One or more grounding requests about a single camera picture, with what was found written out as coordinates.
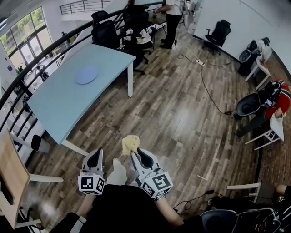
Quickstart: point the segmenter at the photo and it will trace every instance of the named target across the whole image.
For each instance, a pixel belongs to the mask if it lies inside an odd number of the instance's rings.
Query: black railing
[[[162,2],[157,2],[157,3],[150,3],[150,4],[145,4],[148,6],[151,5],[159,5]],[[115,28],[116,30],[120,28],[120,24],[123,22],[122,19],[122,13],[124,12],[125,9],[123,10],[119,10],[113,13],[110,13],[106,19],[109,19],[111,17],[117,16],[114,19],[114,24],[115,24]],[[7,88],[7,90],[3,93],[3,96],[0,99],[0,111],[2,111],[4,109],[5,104],[8,102],[11,103],[11,99],[10,98],[11,94],[14,92],[15,94],[17,94],[16,99],[14,100],[14,102],[12,103],[10,109],[8,110],[7,114],[4,117],[3,122],[0,122],[0,131],[2,131],[5,123],[7,122],[7,119],[9,118],[10,114],[14,112],[15,110],[15,106],[17,105],[17,103],[20,102],[20,100],[24,99],[23,97],[25,97],[25,101],[22,100],[23,105],[22,108],[19,110],[19,113],[17,114],[17,116],[14,118],[14,121],[12,122],[11,126],[9,127],[9,131],[15,131],[15,135],[19,136],[21,131],[23,130],[23,128],[25,127],[26,123],[29,121],[30,117],[33,116],[33,112],[31,111],[31,109],[29,108],[29,106],[27,105],[27,100],[33,95],[33,93],[31,93],[29,91],[29,87],[33,84],[33,82],[40,77],[41,73],[36,74],[36,76],[30,81],[30,83],[28,85],[25,85],[23,80],[24,77],[30,72],[30,70],[37,65],[44,57],[48,56],[55,48],[57,48],[58,46],[62,45],[63,43],[65,43],[65,41],[67,41],[68,39],[70,39],[71,37],[73,37],[76,34],[81,33],[83,30],[89,28],[92,26],[92,21],[88,22],[78,28],[76,28],[75,30],[67,33],[65,36],[61,37],[60,39],[58,39],[57,41],[55,41],[53,44],[51,44],[49,47],[47,47],[42,53],[40,53],[28,66],[26,66],[24,68],[24,70],[13,80],[13,82],[11,83],[11,85]],[[78,45],[79,43],[81,43],[82,41],[84,41],[85,39],[91,37],[92,35],[89,34],[86,37],[84,37],[82,40],[75,42],[74,44],[72,44],[70,47],[68,47],[67,49],[63,50],[60,54],[58,54],[55,58],[53,58],[51,60],[51,62],[49,64],[47,64],[44,68],[43,71],[45,71],[49,66],[51,66],[54,62],[56,62],[63,54],[65,54],[67,51],[71,50],[72,48],[74,48],[76,45]],[[20,117],[23,116],[24,120],[23,123],[21,124],[21,126],[19,127],[18,130],[15,130],[15,125],[16,123],[19,121]],[[32,130],[32,128],[35,126],[35,124],[37,123],[37,118],[31,120],[32,122],[30,122],[30,126],[29,128],[27,128],[27,132],[25,133],[25,135],[22,137],[22,140],[25,141],[25,139],[27,138],[27,136],[29,135],[30,131]]]
[[[110,3],[110,0],[84,0],[61,5],[62,15],[100,11]]]

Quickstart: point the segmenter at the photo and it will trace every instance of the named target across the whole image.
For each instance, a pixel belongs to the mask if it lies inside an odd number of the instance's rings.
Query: metal railing
[[[102,10],[110,3],[110,0],[84,0],[61,5],[62,15],[73,13],[96,12]]]
[[[148,6],[150,5],[158,5],[161,4],[162,2],[158,2],[158,3],[150,3],[150,4],[146,4]],[[119,23],[123,22],[123,19],[120,17],[122,15],[122,13],[124,12],[125,9],[123,10],[119,10],[113,13],[110,13],[106,19],[109,19],[111,17],[116,16],[116,18],[114,19],[114,24],[115,24],[115,29],[118,30],[119,28],[123,27],[119,27],[117,28],[116,26]],[[9,116],[12,113],[15,113],[15,107],[16,105],[19,107],[19,105],[22,102],[22,107],[21,109],[19,108],[18,114],[16,116],[14,116],[14,120],[13,122],[11,122],[10,126],[9,126],[9,131],[12,132],[14,131],[15,135],[18,137],[20,135],[20,133],[22,132],[22,130],[24,128],[27,128],[27,131],[25,132],[25,134],[21,137],[22,140],[25,141],[25,139],[28,137],[30,131],[32,130],[32,128],[36,125],[37,123],[37,118],[34,116],[33,112],[31,111],[31,109],[29,108],[28,104],[26,103],[28,101],[28,99],[33,95],[33,93],[30,92],[29,87],[36,81],[37,78],[40,77],[42,72],[39,72],[36,74],[36,76],[30,81],[30,83],[28,85],[26,85],[24,83],[24,77],[30,72],[31,69],[33,69],[33,67],[35,65],[37,65],[44,57],[46,57],[47,55],[51,54],[51,52],[57,48],[58,46],[60,46],[61,44],[63,44],[65,41],[67,41],[69,38],[73,37],[76,34],[81,33],[83,30],[91,27],[93,24],[92,21],[76,28],[75,30],[67,33],[65,36],[61,37],[60,39],[58,39],[57,41],[55,41],[53,44],[51,44],[49,47],[47,47],[42,53],[40,53],[28,66],[26,66],[24,68],[24,70],[13,80],[13,82],[11,83],[11,85],[7,88],[7,90],[3,93],[3,96],[0,99],[0,111],[5,112],[5,105],[8,106],[10,105],[10,108],[8,108],[8,111],[6,113],[6,115],[4,114],[4,120],[3,122],[0,122],[0,131],[2,131],[5,123],[7,122],[7,119],[9,118]],[[58,54],[58,56],[54,57],[51,62],[49,62],[44,68],[43,71],[45,71],[48,67],[50,67],[54,62],[56,62],[63,54],[65,54],[67,51],[71,50],[73,47],[75,47],[76,45],[78,45],[79,43],[81,43],[82,41],[84,41],[85,39],[91,37],[92,34],[89,34],[88,36],[86,36],[85,38],[83,38],[82,40],[74,43],[73,45],[71,45],[70,47],[68,47],[67,49],[63,50],[60,54]],[[17,95],[17,97],[15,98],[14,101],[11,101],[13,98],[13,96],[15,96],[15,94]],[[18,125],[18,127],[15,127],[16,124],[19,122],[20,117],[22,116],[22,124],[21,126]],[[22,145],[20,145],[17,149],[17,151],[19,151],[21,149]]]

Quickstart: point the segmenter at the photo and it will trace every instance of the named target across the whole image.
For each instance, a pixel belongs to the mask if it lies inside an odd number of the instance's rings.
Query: black office chair
[[[143,29],[147,31],[147,28],[152,25],[149,22],[149,13],[145,11],[143,5],[133,5],[129,6],[123,13],[122,17],[125,24],[125,31],[128,29],[133,30],[133,34],[139,34]],[[157,29],[151,27],[151,38],[154,41]],[[142,49],[144,52],[151,54],[150,48],[154,47],[152,42],[147,42],[145,44],[137,44],[136,38],[132,37],[131,41],[124,41],[125,47],[128,49]],[[148,64],[148,59],[144,57],[146,64]]]
[[[222,47],[224,42],[226,41],[227,35],[231,32],[230,25],[231,24],[225,20],[217,22],[216,27],[211,35],[209,34],[211,29],[207,29],[208,34],[205,37],[209,42],[205,41],[202,48],[209,47],[212,50],[213,55],[214,51],[218,51],[220,55],[221,53],[218,46]]]
[[[136,57],[133,62],[134,71],[140,72],[141,74],[145,74],[144,71],[136,69],[136,67],[142,62],[144,52],[142,50],[127,50],[127,49],[119,49],[120,47],[120,39],[125,35],[118,36],[115,31],[115,26],[112,20],[105,21],[104,23],[99,23],[103,21],[108,16],[108,13],[105,11],[98,11],[92,15],[93,18],[93,44],[100,45],[103,47],[107,47],[110,49],[115,49]]]

